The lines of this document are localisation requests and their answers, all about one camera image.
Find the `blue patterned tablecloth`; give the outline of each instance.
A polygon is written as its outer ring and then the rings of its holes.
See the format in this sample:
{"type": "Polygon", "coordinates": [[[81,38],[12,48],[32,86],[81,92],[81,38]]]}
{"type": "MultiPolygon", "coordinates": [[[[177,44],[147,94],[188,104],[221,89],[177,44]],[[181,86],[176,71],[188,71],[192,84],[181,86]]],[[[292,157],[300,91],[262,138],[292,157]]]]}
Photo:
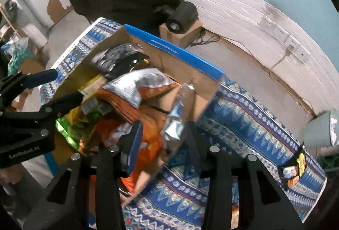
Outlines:
{"type": "MultiPolygon", "coordinates": [[[[98,19],[53,66],[58,78],[40,88],[42,103],[54,95],[62,80],[100,41],[121,27],[98,19]]],[[[258,100],[236,82],[225,79],[206,112],[197,122],[198,130],[214,145],[245,157],[255,154],[281,186],[278,166],[298,150],[300,143],[258,100]]],[[[300,181],[286,193],[304,221],[326,185],[326,175],[306,152],[307,168],[300,181]]],[[[183,145],[162,172],[124,209],[128,229],[199,229],[209,189],[209,179],[200,179],[183,145]]],[[[233,183],[233,205],[239,202],[233,183]]]]}

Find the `black cable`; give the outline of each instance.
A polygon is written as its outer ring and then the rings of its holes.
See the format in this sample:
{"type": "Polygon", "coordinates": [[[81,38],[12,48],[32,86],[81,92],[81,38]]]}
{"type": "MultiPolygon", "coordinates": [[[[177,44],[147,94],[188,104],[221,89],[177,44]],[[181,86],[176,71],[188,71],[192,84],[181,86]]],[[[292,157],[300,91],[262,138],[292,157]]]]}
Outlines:
{"type": "Polygon", "coordinates": [[[194,46],[197,46],[197,45],[207,45],[209,43],[215,43],[215,42],[218,42],[220,40],[219,35],[213,35],[212,37],[208,38],[207,40],[204,40],[205,35],[206,35],[205,29],[201,28],[199,38],[195,42],[189,43],[186,47],[194,47],[194,46]]]}

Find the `brown wall patch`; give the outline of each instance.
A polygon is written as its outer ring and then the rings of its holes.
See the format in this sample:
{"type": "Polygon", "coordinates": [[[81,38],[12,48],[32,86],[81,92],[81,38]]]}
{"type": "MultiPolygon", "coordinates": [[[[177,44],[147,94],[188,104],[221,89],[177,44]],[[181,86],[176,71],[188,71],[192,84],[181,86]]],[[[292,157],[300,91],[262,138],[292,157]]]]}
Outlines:
{"type": "Polygon", "coordinates": [[[64,9],[59,0],[49,0],[47,14],[54,23],[57,23],[72,9],[72,6],[68,6],[66,9],[64,9]]]}

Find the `gray floor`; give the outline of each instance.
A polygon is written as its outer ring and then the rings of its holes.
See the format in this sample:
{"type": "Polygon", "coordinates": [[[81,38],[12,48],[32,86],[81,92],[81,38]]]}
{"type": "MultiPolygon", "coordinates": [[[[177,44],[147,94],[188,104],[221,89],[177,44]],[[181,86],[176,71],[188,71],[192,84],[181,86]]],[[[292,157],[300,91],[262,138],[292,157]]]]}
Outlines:
{"type": "MultiPolygon", "coordinates": [[[[85,17],[71,11],[50,31],[50,37],[42,54],[49,69],[66,48],[89,26],[85,17]]],[[[311,116],[279,83],[274,81],[260,66],[234,52],[222,40],[208,45],[188,47],[188,51],[204,58],[225,71],[226,75],[266,106],[300,140],[302,126],[311,116]]],[[[28,96],[25,111],[38,110],[39,91],[36,88],[28,96]]],[[[315,155],[315,149],[309,149],[315,155]]]]}

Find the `black cylinder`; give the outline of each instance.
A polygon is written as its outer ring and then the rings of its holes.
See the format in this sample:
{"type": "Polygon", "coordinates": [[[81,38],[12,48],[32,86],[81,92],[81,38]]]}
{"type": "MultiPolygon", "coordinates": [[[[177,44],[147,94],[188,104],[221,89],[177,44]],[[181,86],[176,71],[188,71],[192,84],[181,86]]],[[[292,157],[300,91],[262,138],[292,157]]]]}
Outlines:
{"type": "Polygon", "coordinates": [[[170,32],[183,34],[191,27],[198,16],[197,8],[190,2],[181,3],[166,20],[170,32]]]}

